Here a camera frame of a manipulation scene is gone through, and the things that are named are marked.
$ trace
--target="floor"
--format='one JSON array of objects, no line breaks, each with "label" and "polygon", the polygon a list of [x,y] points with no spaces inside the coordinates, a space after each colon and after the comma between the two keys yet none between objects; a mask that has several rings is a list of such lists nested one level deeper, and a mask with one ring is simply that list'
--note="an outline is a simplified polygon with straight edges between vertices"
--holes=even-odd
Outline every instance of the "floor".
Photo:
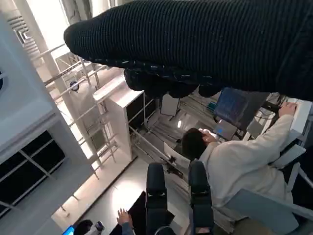
[{"label": "floor", "polygon": [[[137,158],[123,175],[99,198],[99,200],[84,215],[83,219],[93,222],[101,221],[105,226],[103,234],[110,234],[116,226],[117,210],[129,209],[142,191],[146,188],[146,173],[148,164]],[[179,234],[181,225],[188,218],[188,204],[170,187],[168,189],[168,210],[175,215],[171,226]]]}]

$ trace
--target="cream sweater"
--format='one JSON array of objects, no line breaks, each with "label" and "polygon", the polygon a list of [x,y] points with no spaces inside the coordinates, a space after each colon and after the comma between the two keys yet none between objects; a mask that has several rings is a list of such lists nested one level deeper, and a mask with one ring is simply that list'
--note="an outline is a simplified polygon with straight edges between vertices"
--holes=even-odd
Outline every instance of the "cream sweater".
[{"label": "cream sweater", "polygon": [[241,188],[292,203],[283,173],[268,165],[279,158],[292,120],[291,115],[280,117],[255,140],[209,144],[200,161],[208,175],[215,207],[224,206]]}]

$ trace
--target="white sweater sleeve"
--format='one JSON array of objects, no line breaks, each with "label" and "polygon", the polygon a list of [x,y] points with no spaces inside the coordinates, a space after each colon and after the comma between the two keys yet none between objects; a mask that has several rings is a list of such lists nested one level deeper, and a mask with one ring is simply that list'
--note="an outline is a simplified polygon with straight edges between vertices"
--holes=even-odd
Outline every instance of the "white sweater sleeve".
[{"label": "white sweater sleeve", "polygon": [[259,135],[255,140],[243,142],[252,151],[250,160],[261,164],[275,161],[288,137],[292,120],[293,116],[283,115],[264,134]]}]

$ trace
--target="computer monitor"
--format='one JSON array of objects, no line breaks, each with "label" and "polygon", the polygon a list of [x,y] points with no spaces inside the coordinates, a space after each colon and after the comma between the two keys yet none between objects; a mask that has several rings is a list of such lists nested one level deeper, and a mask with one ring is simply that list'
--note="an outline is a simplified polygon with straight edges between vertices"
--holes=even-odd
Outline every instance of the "computer monitor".
[{"label": "computer monitor", "polygon": [[269,93],[245,92],[224,88],[216,104],[214,114],[245,131]]}]

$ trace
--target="cable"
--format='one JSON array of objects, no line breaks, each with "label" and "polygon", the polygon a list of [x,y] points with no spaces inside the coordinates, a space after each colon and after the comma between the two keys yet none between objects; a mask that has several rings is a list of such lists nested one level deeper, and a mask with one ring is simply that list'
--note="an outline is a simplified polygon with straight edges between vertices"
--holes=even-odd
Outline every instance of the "cable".
[{"label": "cable", "polygon": [[264,120],[272,120],[274,117],[271,117],[271,118],[265,118],[265,117],[259,117],[259,116],[255,116],[256,118],[261,118],[261,119],[264,119]]}]

